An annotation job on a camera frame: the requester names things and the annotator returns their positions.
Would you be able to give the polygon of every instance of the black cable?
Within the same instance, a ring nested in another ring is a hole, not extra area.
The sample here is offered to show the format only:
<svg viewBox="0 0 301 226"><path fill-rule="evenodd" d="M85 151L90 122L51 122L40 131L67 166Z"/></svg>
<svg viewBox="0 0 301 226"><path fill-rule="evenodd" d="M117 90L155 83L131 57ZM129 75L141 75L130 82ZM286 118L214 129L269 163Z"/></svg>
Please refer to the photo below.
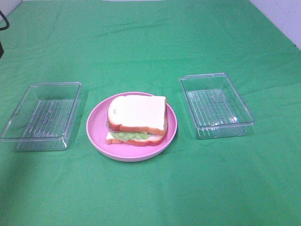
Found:
<svg viewBox="0 0 301 226"><path fill-rule="evenodd" d="M6 26L5 27L0 27L0 31L3 31L3 30L6 30L6 29L9 28L9 22L8 22L8 19L6 18L6 16L1 12L1 10L0 10L0 15L2 16L2 18L6 22Z"/></svg>

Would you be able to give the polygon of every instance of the white bread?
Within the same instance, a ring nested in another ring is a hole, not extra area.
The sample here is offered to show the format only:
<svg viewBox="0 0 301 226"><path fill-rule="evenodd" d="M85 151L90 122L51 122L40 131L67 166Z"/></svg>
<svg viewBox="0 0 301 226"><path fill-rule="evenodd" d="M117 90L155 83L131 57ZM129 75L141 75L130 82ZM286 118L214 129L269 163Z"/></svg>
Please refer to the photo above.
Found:
<svg viewBox="0 0 301 226"><path fill-rule="evenodd" d="M122 143L130 144L130 145L135 145L135 146L147 146L147 145L154 146L154 145L158 145L165 138L167 127L168 127L167 118L165 118L164 135L151 135L149 138L143 139L143 140L134 139L134 140L122 141L122 140L114 138L112 136L112 134L110 132L108 132L107 137L106 137L106 143L108 145L111 145L111 144L122 144Z"/></svg>
<svg viewBox="0 0 301 226"><path fill-rule="evenodd" d="M165 134L166 98L162 96L127 95L112 100L108 123L112 130Z"/></svg>

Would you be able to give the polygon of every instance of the pink plate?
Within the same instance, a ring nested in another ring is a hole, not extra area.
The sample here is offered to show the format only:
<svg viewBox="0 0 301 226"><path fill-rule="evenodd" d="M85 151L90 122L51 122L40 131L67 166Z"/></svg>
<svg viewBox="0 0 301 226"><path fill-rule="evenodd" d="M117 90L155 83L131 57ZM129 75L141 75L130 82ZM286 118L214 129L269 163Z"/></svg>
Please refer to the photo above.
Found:
<svg viewBox="0 0 301 226"><path fill-rule="evenodd" d="M92 144L105 156L118 161L143 161L150 159L164 151L173 140L177 131L177 119L169 104L166 105L168 118L168 130L162 143L156 146L138 147L128 144L108 145L105 141L108 129L106 127L107 112L111 101L122 95L144 95L153 96L149 93L127 92L111 96L99 103L90 113L87 120L87 134Z"/></svg>

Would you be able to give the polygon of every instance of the clear plastic container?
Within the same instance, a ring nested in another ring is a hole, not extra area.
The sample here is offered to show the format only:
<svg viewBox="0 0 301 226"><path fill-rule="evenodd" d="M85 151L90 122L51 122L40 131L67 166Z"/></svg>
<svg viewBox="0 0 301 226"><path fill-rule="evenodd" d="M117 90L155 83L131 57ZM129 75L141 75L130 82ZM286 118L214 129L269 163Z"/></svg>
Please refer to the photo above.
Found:
<svg viewBox="0 0 301 226"><path fill-rule="evenodd" d="M245 135L254 117L224 73L180 78L197 139Z"/></svg>
<svg viewBox="0 0 301 226"><path fill-rule="evenodd" d="M3 129L1 141L15 142L16 151L67 149L80 91L79 82L30 85Z"/></svg>

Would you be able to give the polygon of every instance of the green fabric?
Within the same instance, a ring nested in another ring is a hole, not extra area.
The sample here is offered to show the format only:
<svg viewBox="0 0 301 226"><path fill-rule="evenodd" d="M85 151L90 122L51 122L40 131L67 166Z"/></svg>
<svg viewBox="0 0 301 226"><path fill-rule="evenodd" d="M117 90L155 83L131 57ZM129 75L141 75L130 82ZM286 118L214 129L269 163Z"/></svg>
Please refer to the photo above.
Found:
<svg viewBox="0 0 301 226"><path fill-rule="evenodd" d="M8 19L0 128L32 83L80 81L86 103L66 151L0 143L0 225L301 225L301 52L249 1L25 1ZM218 72L255 125L196 140L178 79ZM127 91L166 96L178 118L142 162L107 158L86 134L91 110Z"/></svg>

